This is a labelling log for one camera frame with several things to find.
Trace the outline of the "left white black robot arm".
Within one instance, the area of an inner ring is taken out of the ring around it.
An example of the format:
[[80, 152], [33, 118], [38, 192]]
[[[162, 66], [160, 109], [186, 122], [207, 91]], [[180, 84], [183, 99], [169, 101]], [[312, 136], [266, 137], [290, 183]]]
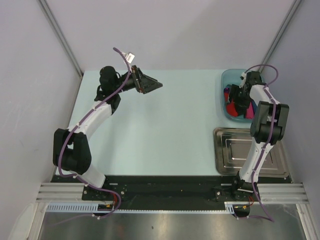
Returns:
[[147, 94], [163, 84], [144, 74], [136, 65], [123, 75], [112, 66], [105, 66], [99, 72], [99, 83], [90, 111], [75, 125], [54, 132], [52, 161], [59, 172], [68, 171], [70, 177], [80, 177], [94, 186], [93, 194], [105, 200], [110, 196], [111, 188], [105, 184], [105, 175], [92, 164], [89, 139], [115, 113], [121, 102], [120, 93], [135, 89]]

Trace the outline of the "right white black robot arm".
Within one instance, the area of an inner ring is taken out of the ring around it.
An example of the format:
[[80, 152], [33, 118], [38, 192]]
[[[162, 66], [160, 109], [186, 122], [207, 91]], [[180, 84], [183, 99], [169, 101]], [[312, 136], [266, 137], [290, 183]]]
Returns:
[[223, 91], [228, 114], [244, 118], [252, 115], [251, 147], [230, 188], [231, 196], [237, 201], [257, 194], [261, 168], [270, 150], [284, 137], [290, 110], [287, 104], [273, 97], [258, 71], [246, 70], [240, 79], [239, 85], [232, 84]]

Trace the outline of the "pink rolled napkin bundle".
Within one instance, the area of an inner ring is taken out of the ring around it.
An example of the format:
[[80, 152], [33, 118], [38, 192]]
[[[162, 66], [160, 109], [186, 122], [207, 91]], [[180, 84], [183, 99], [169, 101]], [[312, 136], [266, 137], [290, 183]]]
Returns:
[[252, 103], [250, 103], [249, 107], [246, 109], [244, 114], [245, 119], [253, 119], [254, 118], [254, 109]]

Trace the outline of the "navy rolled napkin bundle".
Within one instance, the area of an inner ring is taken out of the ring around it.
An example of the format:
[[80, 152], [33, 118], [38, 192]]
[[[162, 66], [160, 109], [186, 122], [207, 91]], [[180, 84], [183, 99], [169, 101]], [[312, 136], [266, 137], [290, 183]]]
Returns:
[[256, 113], [256, 109], [257, 109], [257, 104], [254, 101], [252, 101], [251, 105], [252, 105], [253, 114], [255, 114]]

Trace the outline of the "blue transparent plastic bin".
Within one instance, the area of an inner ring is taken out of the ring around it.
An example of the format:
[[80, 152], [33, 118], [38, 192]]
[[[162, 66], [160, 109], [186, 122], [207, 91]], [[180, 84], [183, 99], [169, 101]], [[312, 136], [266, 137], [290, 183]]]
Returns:
[[[245, 72], [246, 78], [240, 79], [241, 74]], [[240, 117], [232, 117], [225, 110], [224, 88], [227, 85], [237, 85], [248, 94], [251, 102], [254, 101], [257, 105], [256, 112], [253, 119], [245, 119]], [[228, 69], [221, 75], [221, 104], [225, 116], [235, 122], [250, 123], [254, 119], [264, 119], [269, 121], [271, 119], [273, 103], [264, 91], [266, 82], [258, 71], [244, 70], [244, 69]]]

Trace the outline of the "stainless steel tray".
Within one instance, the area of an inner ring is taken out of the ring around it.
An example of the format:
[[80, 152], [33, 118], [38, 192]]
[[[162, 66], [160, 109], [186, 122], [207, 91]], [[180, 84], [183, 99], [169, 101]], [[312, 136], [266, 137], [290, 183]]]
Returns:
[[[252, 145], [250, 130], [217, 127], [213, 131], [216, 170], [223, 176], [234, 176], [244, 165]], [[286, 178], [289, 169], [281, 141], [268, 153], [260, 177]]]

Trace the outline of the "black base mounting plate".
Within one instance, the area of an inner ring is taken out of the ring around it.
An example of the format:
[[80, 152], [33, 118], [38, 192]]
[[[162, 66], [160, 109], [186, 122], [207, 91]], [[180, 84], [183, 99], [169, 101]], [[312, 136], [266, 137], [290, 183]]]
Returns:
[[107, 176], [104, 190], [84, 187], [82, 200], [108, 202], [119, 194], [120, 210], [217, 211], [225, 202], [256, 203], [232, 189], [232, 176]]

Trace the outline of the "aluminium rail profile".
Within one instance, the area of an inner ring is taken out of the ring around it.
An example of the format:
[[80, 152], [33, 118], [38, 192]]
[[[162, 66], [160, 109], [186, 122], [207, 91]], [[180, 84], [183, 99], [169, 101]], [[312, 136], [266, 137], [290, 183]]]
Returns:
[[[308, 204], [309, 200], [301, 183], [258, 184], [263, 204]], [[36, 201], [48, 203], [82, 203], [83, 183], [42, 183]]]

